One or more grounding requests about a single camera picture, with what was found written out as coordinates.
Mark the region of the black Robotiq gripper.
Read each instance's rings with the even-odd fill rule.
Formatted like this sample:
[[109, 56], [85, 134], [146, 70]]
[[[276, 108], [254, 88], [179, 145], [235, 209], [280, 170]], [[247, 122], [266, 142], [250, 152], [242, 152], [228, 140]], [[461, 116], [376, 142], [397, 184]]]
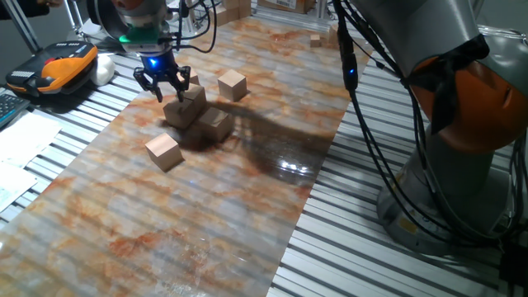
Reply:
[[184, 93], [190, 84], [191, 67], [178, 67], [171, 48], [163, 52], [140, 53], [139, 55], [143, 67], [135, 68], [133, 77], [142, 89], [151, 92], [158, 102], [162, 102], [163, 95], [158, 81], [176, 81], [178, 101], [184, 102]]

